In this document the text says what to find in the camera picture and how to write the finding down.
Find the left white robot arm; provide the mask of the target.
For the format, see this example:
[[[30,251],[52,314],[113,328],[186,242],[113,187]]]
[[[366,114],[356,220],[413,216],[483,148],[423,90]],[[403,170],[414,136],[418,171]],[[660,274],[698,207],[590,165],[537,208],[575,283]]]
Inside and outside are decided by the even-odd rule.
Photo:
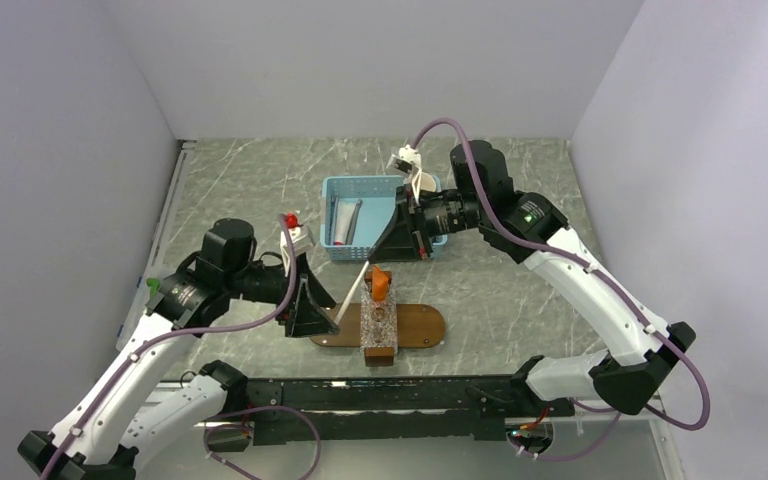
[[[120,353],[86,396],[49,430],[33,430],[19,455],[41,479],[132,479],[159,450],[194,424],[244,419],[253,412],[248,377],[214,360],[152,409],[145,402],[170,367],[201,337],[217,334],[217,320],[234,300],[272,306],[268,319],[287,337],[337,331],[335,302],[313,275],[307,255],[310,228],[280,217],[275,263],[258,251],[253,226],[224,218],[201,247],[161,279]]]

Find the clear acrylic toothbrush holder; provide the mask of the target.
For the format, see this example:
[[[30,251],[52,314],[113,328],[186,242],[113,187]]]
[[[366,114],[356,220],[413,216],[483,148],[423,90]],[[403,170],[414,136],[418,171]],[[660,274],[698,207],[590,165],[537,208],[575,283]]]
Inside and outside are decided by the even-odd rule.
[[[395,299],[389,290],[383,302],[373,302],[364,281],[360,303],[360,349],[369,368],[389,367],[398,352]]]

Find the orange toothpaste tube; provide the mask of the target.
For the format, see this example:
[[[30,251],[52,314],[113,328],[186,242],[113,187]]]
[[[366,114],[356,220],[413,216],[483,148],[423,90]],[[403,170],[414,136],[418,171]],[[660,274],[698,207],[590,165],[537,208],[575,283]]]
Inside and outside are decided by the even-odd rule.
[[[383,302],[386,300],[391,284],[389,271],[384,271],[377,265],[373,265],[366,272],[364,281],[373,302]]]

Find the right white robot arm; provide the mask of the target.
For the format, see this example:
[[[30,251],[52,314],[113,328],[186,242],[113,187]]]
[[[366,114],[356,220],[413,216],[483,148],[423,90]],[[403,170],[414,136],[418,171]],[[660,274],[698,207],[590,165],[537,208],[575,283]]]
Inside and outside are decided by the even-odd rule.
[[[512,378],[515,409],[534,415],[553,400],[588,398],[623,414],[644,410],[694,342],[694,330],[653,314],[640,320],[642,307],[630,308],[628,291],[607,284],[609,273],[568,219],[543,195],[516,189],[503,153],[489,142],[458,145],[449,158],[455,185],[440,190],[422,171],[416,149],[404,146],[391,156],[389,167],[406,179],[370,262],[424,260],[432,238],[478,230],[490,246],[548,282],[605,344],[588,355],[529,359]]]

